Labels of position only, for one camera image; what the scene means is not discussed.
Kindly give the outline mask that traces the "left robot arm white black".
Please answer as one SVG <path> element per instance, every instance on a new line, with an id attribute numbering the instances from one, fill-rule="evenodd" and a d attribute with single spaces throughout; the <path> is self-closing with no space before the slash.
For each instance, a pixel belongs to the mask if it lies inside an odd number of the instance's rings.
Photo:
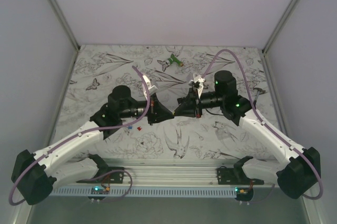
<path id="1" fill-rule="evenodd" d="M 70 164 L 69 160 L 87 147 L 113 135 L 123 127 L 131 126 L 144 117 L 149 124 L 173 119 L 174 114 L 158 100 L 154 86 L 144 88 L 144 101 L 131 96 L 125 85 L 116 86 L 104 104 L 77 131 L 58 142 L 35 152 L 21 151 L 15 160 L 11 180 L 13 188 L 9 196 L 12 206 L 27 202 L 36 205 L 51 192 L 63 185 L 78 181 L 103 182 L 107 178 L 108 165 L 97 154 L 90 154 L 82 161 Z M 18 190 L 23 199 L 14 202 L 13 193 Z"/>

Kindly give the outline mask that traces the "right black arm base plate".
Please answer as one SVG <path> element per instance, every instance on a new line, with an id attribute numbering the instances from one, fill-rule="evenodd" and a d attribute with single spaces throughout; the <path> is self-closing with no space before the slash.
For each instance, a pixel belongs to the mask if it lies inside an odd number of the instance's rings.
<path id="1" fill-rule="evenodd" d="M 263 185 L 264 181 L 248 178 L 241 168 L 226 168 L 221 166 L 216 169 L 216 177 L 219 185 Z"/>

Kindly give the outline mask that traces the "controller board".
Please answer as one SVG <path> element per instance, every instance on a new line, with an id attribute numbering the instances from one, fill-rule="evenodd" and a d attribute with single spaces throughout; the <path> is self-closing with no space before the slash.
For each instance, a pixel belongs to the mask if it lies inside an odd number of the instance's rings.
<path id="1" fill-rule="evenodd" d="M 91 203 L 99 203 L 110 194 L 110 188 L 105 186 L 94 186 L 88 196 Z"/>
<path id="2" fill-rule="evenodd" d="M 235 200 L 239 202 L 240 205 L 246 203 L 247 205 L 253 199 L 254 189 L 253 188 L 235 188 L 236 197 Z"/>

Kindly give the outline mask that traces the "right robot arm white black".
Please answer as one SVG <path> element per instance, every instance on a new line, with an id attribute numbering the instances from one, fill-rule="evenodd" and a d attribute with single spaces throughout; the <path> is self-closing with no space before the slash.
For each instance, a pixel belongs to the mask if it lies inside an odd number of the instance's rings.
<path id="1" fill-rule="evenodd" d="M 222 115 L 259 140 L 277 162 L 261 161 L 251 156 L 234 164 L 233 177 L 238 184 L 260 180 L 278 185 L 292 199 L 304 196 L 315 184 L 321 184 L 319 152 L 304 148 L 270 125 L 249 99 L 239 95 L 231 72 L 221 70 L 214 75 L 214 91 L 201 93 L 200 76 L 190 82 L 186 97 L 178 98 L 175 116 L 200 118 L 202 111 L 218 107 Z"/>

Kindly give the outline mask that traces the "floral printed table mat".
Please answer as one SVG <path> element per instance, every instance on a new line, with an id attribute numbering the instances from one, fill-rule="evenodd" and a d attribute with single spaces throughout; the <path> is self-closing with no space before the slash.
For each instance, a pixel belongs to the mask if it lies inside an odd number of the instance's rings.
<path id="1" fill-rule="evenodd" d="M 174 54 L 183 64 L 167 67 L 166 59 Z M 68 86 L 53 141 L 58 141 L 83 125 L 107 102 L 118 85 L 130 88 L 132 97 L 143 100 L 137 71 L 156 81 L 159 101 L 169 110 L 178 106 L 177 99 L 187 95 L 190 73 L 205 74 L 204 91 L 214 90 L 214 74 L 228 70 L 237 80 L 239 94 L 255 98 L 258 87 L 266 91 L 257 99 L 257 108 L 272 124 L 277 124 L 272 98 L 257 48 L 196 46 L 110 46 L 81 47 Z M 225 128 L 231 140 L 219 141 L 215 131 Z M 255 137 L 235 126 L 218 108 L 204 111 L 201 118 L 177 117 L 149 125 L 146 119 L 119 129 L 109 138 L 77 154 L 83 158 L 98 154 L 103 158 L 123 159 L 240 159 L 273 156 Z"/>

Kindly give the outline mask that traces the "clear plastic fuse box cover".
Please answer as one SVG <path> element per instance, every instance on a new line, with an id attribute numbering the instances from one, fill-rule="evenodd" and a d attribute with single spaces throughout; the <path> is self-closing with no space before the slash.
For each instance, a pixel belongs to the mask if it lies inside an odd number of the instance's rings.
<path id="1" fill-rule="evenodd" d="M 216 137 L 219 141 L 231 140 L 231 134 L 225 128 L 219 128 L 215 131 Z"/>

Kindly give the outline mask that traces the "small hammer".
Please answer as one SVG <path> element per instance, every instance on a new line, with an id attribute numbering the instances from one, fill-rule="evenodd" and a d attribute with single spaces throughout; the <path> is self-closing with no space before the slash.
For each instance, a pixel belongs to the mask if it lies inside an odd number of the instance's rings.
<path id="1" fill-rule="evenodd" d="M 266 91 L 265 91 L 264 89 L 258 88 L 258 87 L 253 88 L 253 90 L 256 91 L 256 95 L 255 95 L 254 102 L 253 102 L 254 104 L 256 104 L 256 103 L 257 103 L 258 97 L 259 97 L 260 95 L 265 94 Z"/>

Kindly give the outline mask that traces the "right controller board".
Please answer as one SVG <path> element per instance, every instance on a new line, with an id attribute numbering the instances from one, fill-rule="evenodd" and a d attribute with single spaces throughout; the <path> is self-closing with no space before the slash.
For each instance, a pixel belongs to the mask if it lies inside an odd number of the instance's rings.
<path id="1" fill-rule="evenodd" d="M 246 203 L 247 205 L 253 199 L 254 189 L 253 188 L 235 188 L 236 197 L 235 200 L 239 202 L 240 205 Z"/>

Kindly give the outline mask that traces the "left controller board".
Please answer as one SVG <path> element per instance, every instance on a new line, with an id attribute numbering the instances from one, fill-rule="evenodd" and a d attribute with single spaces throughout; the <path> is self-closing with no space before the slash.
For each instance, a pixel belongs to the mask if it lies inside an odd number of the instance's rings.
<path id="1" fill-rule="evenodd" d="M 110 188 L 105 186 L 94 186 L 88 196 L 91 203 L 99 203 L 110 194 Z"/>

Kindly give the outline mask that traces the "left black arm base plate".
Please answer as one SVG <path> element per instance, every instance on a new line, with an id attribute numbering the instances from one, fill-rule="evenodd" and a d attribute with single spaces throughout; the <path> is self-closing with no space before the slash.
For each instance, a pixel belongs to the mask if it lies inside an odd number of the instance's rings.
<path id="1" fill-rule="evenodd" d="M 96 184 L 121 184 L 124 178 L 124 167 L 108 167 L 100 169 L 93 178 L 85 179 L 84 182 Z"/>

